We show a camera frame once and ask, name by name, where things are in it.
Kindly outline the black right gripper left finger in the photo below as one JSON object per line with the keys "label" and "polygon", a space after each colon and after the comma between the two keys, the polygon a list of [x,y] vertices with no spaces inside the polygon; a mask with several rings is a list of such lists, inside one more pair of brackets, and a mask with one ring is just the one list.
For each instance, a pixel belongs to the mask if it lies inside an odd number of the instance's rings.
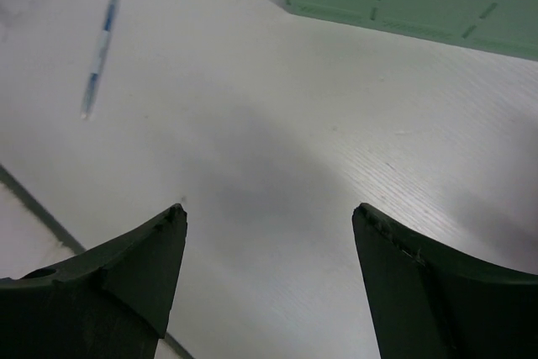
{"label": "black right gripper left finger", "polygon": [[1,281],[3,358],[152,358],[166,334],[187,237],[173,204],[139,227]]}

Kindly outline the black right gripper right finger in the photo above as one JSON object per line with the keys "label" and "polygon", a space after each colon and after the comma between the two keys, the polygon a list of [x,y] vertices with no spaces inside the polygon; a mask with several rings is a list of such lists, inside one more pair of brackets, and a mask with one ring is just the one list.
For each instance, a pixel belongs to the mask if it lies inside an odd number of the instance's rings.
{"label": "black right gripper right finger", "polygon": [[382,358],[535,358],[537,277],[469,256],[369,203],[353,212]]}

